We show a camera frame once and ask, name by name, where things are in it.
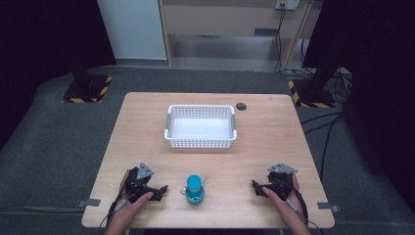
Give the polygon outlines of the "black curtain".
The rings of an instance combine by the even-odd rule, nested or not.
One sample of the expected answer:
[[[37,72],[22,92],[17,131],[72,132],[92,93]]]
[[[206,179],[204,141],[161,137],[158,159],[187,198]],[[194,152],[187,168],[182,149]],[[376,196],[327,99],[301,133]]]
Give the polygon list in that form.
[[[0,0],[0,149],[71,55],[86,69],[115,63],[98,0]]]
[[[323,0],[304,64],[351,75],[344,104],[364,161],[415,211],[415,0]]]

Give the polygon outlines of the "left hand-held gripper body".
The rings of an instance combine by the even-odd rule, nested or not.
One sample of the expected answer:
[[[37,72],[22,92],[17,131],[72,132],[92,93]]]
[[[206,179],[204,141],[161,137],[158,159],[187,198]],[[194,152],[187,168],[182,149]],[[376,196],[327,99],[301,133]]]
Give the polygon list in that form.
[[[140,163],[128,171],[124,186],[130,203],[135,203],[148,192],[147,183],[153,174],[154,172],[144,163]]]

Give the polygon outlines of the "white panel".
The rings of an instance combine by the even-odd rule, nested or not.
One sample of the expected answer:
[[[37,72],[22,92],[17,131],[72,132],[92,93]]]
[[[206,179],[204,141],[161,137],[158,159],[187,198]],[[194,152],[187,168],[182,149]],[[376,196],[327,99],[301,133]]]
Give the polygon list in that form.
[[[167,59],[159,0],[98,0],[98,5],[117,59]]]

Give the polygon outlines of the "person's right hand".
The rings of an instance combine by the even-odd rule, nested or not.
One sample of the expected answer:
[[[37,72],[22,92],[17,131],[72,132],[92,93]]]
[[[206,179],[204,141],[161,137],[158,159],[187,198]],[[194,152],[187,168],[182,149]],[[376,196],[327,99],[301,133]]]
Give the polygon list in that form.
[[[268,198],[275,204],[282,220],[289,228],[291,226],[301,224],[304,224],[308,227],[308,225],[299,217],[299,214],[303,213],[303,211],[300,200],[297,198],[295,192],[291,192],[291,194],[288,196],[288,199],[293,203],[298,211],[294,211],[287,201],[281,200],[272,191],[268,194]]]

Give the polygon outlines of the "white wall power outlet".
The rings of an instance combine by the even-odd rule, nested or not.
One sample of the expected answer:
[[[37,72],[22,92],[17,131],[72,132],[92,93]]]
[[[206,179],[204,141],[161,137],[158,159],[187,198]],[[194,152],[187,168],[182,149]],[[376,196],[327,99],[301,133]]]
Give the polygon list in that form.
[[[276,0],[274,8],[276,10],[296,10],[300,0]]]

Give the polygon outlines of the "white plastic basket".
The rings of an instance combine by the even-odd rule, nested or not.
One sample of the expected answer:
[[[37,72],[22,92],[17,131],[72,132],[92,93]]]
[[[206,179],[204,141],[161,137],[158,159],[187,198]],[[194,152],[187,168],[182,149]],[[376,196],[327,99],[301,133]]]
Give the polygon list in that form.
[[[171,148],[228,149],[237,139],[235,111],[228,105],[170,105],[164,138]]]

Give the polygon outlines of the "black stand with striped base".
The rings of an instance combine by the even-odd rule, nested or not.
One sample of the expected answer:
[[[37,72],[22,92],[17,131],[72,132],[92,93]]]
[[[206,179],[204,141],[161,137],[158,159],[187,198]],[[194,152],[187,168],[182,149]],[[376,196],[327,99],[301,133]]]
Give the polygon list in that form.
[[[311,78],[290,81],[294,104],[303,108],[334,108],[333,95],[325,88],[332,75],[332,71],[317,69]]]
[[[65,58],[72,74],[72,82],[64,94],[63,101],[66,103],[100,102],[113,79],[108,75],[89,74],[73,50],[68,50]]]

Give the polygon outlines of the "clear bottle with blue cap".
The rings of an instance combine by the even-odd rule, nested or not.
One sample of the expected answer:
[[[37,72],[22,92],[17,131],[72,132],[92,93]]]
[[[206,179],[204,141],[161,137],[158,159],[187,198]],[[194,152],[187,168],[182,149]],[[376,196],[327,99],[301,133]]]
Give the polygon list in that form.
[[[191,174],[186,180],[186,186],[180,193],[190,205],[199,205],[205,199],[205,187],[208,177],[201,178],[198,174]]]

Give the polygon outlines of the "grey table edge clamp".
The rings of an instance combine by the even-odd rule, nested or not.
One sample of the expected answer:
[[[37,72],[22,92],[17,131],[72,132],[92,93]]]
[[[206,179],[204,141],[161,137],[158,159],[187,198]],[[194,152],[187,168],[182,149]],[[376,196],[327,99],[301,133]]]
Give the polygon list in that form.
[[[331,212],[340,212],[341,209],[337,205],[332,205],[331,203],[317,203],[317,207],[320,210],[329,210]]]
[[[91,207],[99,207],[101,200],[98,199],[87,199],[87,200],[79,200],[77,203],[78,208],[86,208],[87,206]]]

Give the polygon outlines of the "person's left hand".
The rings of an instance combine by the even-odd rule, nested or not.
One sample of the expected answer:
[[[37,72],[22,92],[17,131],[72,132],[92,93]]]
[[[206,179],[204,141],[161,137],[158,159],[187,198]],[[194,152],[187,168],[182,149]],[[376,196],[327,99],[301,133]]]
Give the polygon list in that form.
[[[124,230],[132,222],[138,211],[154,196],[153,192],[148,192],[141,196],[135,203],[126,201],[125,205],[117,211],[109,225],[108,229]]]

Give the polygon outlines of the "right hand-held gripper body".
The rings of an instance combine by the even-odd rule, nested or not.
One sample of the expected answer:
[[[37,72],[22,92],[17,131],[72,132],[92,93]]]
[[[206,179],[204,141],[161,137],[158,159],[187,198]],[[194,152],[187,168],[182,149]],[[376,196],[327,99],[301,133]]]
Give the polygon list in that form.
[[[267,168],[269,171],[267,189],[276,194],[281,200],[286,200],[294,189],[293,175],[297,170],[283,163]]]

